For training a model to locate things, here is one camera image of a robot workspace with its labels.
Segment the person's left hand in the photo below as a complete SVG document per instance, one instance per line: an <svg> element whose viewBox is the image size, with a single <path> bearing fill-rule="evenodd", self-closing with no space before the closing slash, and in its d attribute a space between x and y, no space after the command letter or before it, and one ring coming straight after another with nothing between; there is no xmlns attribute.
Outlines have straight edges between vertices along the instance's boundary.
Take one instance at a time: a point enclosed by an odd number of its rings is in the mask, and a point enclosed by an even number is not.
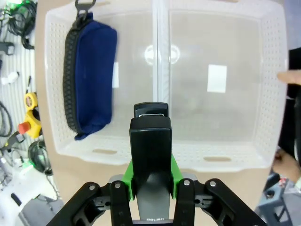
<svg viewBox="0 0 301 226"><path fill-rule="evenodd" d="M284 150L279 149L275 153L272 170L294 182L297 188L301 188L301 168L298 162Z"/></svg>

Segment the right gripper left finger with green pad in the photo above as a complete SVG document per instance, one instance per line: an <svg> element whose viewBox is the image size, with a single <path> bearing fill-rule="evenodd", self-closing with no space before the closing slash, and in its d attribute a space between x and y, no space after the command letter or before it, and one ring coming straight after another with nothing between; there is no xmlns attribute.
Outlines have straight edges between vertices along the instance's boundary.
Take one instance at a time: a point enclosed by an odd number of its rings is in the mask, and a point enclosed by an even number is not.
<svg viewBox="0 0 301 226"><path fill-rule="evenodd" d="M109 210L113 226L132 226L129 202L134 197L133 165L130 162L121 180L100 187L85 183L50 220L49 226L91 226Z"/></svg>

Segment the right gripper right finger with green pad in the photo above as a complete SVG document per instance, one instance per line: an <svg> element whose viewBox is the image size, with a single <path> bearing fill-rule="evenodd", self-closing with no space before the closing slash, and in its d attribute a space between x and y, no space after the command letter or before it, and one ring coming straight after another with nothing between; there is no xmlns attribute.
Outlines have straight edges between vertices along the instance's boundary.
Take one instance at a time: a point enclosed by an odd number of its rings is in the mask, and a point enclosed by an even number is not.
<svg viewBox="0 0 301 226"><path fill-rule="evenodd" d="M172 198L176 199L173 225L193 226L195 209L200 208L218 226L264 226L266 223L230 188L217 178L204 184L184 178L171 158Z"/></svg>

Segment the person's right hand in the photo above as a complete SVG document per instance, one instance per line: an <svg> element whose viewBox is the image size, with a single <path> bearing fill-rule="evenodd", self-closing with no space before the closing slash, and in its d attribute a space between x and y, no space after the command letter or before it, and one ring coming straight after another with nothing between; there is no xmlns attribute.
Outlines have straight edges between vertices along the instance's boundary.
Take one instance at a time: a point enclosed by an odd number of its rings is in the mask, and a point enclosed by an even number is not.
<svg viewBox="0 0 301 226"><path fill-rule="evenodd" d="M287 84L301 85L301 70L289 70L280 72L277 75L278 79Z"/></svg>

